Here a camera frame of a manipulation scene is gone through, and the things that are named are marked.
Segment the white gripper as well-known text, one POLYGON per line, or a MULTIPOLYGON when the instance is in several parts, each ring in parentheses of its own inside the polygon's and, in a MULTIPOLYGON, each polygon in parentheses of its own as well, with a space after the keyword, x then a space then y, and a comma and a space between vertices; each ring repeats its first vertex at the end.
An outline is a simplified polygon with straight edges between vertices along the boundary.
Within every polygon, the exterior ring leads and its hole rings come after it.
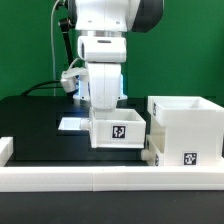
POLYGON ((88 63, 91 106, 95 110, 114 110, 120 94, 121 65, 88 63))

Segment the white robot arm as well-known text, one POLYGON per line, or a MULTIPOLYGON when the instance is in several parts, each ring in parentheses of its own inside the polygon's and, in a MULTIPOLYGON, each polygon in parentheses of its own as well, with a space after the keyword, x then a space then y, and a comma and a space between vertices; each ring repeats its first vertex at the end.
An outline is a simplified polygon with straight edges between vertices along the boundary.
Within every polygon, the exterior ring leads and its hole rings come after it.
POLYGON ((89 76, 91 107, 116 108, 126 32, 147 33, 161 20, 164 0, 66 0, 69 25, 80 32, 77 53, 89 76))

